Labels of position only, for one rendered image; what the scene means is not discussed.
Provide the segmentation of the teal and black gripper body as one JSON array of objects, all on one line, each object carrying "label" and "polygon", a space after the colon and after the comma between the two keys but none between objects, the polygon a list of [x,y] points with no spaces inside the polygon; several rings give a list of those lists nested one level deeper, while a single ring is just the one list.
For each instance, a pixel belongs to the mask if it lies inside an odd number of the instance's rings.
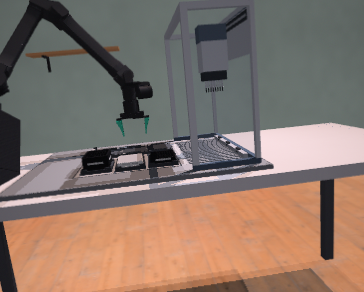
[{"label": "teal and black gripper body", "polygon": [[149,115],[144,116],[144,111],[138,111],[137,99],[129,101],[124,101],[125,114],[121,113],[120,118],[117,118],[116,121],[120,121],[122,119],[138,119],[138,118],[148,118]]}]

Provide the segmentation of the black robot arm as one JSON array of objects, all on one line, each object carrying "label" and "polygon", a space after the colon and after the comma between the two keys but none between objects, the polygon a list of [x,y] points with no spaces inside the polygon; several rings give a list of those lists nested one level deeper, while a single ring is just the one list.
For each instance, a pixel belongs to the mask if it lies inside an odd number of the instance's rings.
[{"label": "black robot arm", "polygon": [[60,2],[52,0],[29,0],[25,14],[0,54],[0,96],[9,92],[6,85],[8,77],[42,18],[66,32],[107,70],[120,85],[124,101],[130,103],[137,98],[152,98],[153,90],[149,82],[134,82],[133,72],[86,32]]}]

